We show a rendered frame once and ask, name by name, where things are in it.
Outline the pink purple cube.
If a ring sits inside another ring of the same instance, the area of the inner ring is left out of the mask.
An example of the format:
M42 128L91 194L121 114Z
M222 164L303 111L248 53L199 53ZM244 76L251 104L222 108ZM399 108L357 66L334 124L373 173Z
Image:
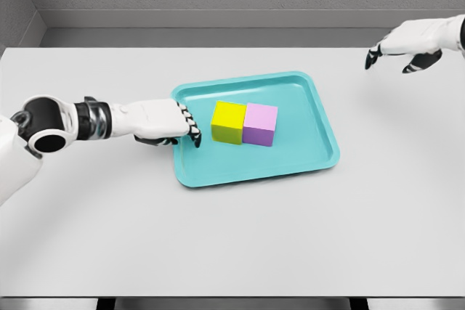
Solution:
M243 143L271 147L277 116L276 106L248 103L243 122Z

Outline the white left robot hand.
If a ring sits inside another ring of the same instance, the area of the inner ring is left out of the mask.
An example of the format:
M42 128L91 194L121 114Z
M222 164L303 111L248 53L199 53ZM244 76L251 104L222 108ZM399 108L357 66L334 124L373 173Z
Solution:
M188 108L174 99L154 99L130 104L135 112L134 138L154 146L176 145L188 136L199 148L202 133Z

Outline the yellow cube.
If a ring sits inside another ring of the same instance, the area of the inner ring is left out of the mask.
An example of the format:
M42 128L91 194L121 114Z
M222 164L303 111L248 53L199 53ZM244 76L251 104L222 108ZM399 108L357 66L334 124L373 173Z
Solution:
M211 137L215 142L242 144L246 106L217 101L211 119Z

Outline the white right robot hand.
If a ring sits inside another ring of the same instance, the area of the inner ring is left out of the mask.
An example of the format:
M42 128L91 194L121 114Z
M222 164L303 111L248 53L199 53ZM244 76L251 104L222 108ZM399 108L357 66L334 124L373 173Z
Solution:
M368 50L365 69L383 56L411 55L412 60L403 68L403 74L430 68L442 58L440 34L446 19L408 20L392 29Z

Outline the teal rectangular tray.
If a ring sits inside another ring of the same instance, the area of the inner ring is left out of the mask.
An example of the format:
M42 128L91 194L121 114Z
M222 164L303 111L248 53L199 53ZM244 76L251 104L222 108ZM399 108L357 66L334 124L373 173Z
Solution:
M271 73L179 85L171 97L187 106L202 133L200 147L182 137L174 146L174 173L186 187L207 187L319 171L339 162L340 150L313 80L303 72ZM218 101L278 108L270 147L213 141Z

